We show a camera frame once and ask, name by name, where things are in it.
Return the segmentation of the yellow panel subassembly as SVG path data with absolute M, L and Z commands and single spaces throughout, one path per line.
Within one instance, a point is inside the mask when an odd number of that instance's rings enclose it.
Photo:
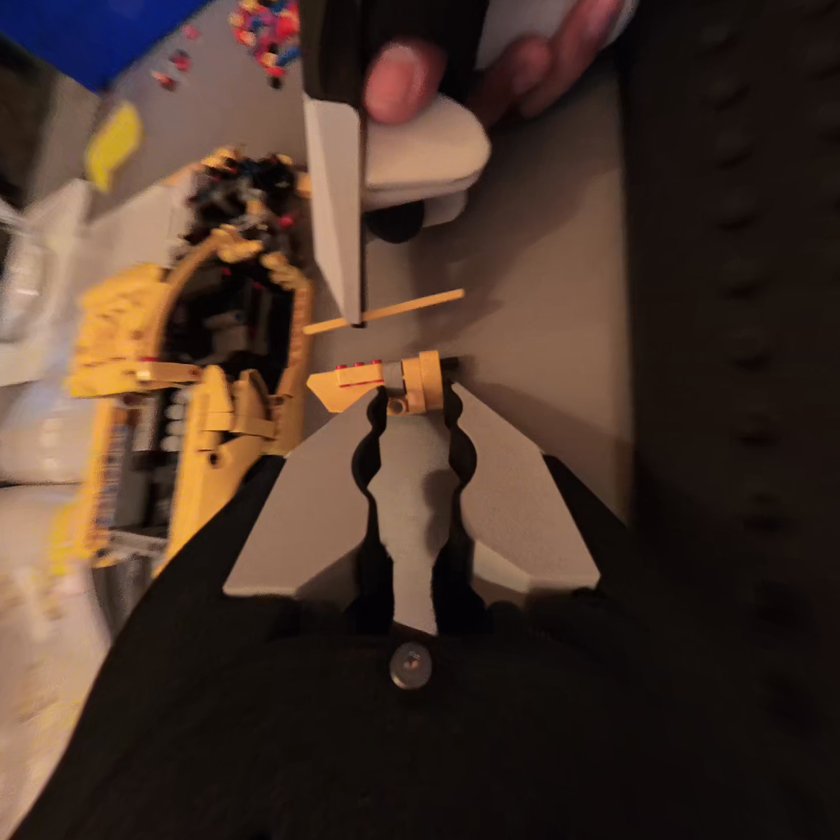
M 383 389 L 387 414 L 407 417 L 442 410 L 445 380 L 458 368 L 459 357 L 430 350 L 401 360 L 340 364 L 310 374 L 307 387 L 332 414 L 343 413 L 364 395 Z

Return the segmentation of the yellow toy car model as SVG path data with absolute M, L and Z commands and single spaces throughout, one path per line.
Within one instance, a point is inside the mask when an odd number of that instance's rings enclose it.
M 303 439 L 315 285 L 301 234 L 308 175 L 284 154 L 223 147 L 167 184 L 185 222 L 162 261 L 138 261 L 80 297 L 66 378 L 94 405 L 56 561 L 157 575 L 265 455 Z

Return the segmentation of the blue plastic bin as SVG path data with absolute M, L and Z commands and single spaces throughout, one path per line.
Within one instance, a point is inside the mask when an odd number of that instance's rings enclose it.
M 100 93 L 208 1 L 2 1 L 2 36 Z

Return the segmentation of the yellow sticky note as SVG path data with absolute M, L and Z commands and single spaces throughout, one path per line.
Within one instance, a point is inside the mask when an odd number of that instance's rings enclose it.
M 131 102 L 122 101 L 91 136 L 83 155 L 85 176 L 99 193 L 111 192 L 114 176 L 143 139 L 139 110 Z

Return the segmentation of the open instruction booklet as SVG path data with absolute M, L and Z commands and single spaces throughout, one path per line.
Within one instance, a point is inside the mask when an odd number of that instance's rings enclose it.
M 93 410 L 64 387 L 90 186 L 2 203 L 1 824 L 14 832 L 56 767 L 109 634 L 77 559 Z

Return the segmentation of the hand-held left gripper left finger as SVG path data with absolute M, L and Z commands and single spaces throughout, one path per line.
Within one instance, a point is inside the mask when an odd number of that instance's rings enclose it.
M 287 457 L 224 583 L 227 596 L 330 606 L 359 634 L 389 633 L 394 564 L 370 490 L 387 405 L 375 386 Z

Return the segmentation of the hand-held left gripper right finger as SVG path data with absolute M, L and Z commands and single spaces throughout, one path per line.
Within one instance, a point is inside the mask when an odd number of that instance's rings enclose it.
M 484 595 L 518 607 L 601 579 L 546 455 L 463 385 L 444 383 L 448 465 L 457 484 L 432 571 L 442 636 L 484 632 Z

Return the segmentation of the black perforated pad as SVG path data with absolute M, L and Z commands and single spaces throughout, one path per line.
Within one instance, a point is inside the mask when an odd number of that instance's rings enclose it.
M 755 838 L 838 838 L 838 2 L 641 2 L 616 50 L 634 516 Z

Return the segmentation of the small cluster of pins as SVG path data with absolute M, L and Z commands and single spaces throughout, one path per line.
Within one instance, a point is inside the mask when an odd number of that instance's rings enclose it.
M 150 78 L 158 88 L 172 93 L 183 86 L 193 69 L 193 53 L 200 38 L 201 33 L 194 24 L 184 24 L 173 36 L 162 58 L 150 70 Z

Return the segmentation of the grey desk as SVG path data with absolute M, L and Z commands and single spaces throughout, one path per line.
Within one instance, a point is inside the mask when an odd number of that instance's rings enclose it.
M 596 70 L 547 115 L 496 135 L 455 221 L 406 245 L 369 244 L 374 304 L 458 288 L 465 298 L 311 336 L 304 441 L 336 416 L 309 391 L 309 375 L 435 350 L 459 358 L 455 383 L 625 512 L 632 431 L 618 134 L 615 78 Z M 389 419 L 372 480 L 395 562 L 396 620 L 426 630 L 457 480 L 443 414 Z

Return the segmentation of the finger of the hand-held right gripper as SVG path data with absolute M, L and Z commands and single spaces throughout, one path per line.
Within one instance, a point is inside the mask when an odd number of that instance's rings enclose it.
M 362 131 L 359 113 L 345 103 L 303 96 L 311 185 L 313 255 L 341 317 L 361 324 Z

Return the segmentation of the long yellow beam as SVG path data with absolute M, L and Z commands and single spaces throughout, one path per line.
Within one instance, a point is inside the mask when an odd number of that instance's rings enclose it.
M 327 321 L 310 323 L 303 327 L 303 333 L 307 336 L 314 336 L 348 327 L 362 328 L 373 321 L 388 319 L 409 312 L 445 305 L 446 303 L 464 299 L 465 296 L 466 291 L 463 288 L 443 291 L 433 295 L 395 303 L 383 308 L 364 311 L 361 314 L 360 322 L 358 323 L 351 323 L 344 318 L 335 318 Z

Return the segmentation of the pile of red blue pins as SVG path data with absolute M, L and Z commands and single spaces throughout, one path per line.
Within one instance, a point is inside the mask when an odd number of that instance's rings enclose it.
M 269 86 L 282 89 L 289 68 L 301 57 L 299 1 L 239 1 L 228 25 Z

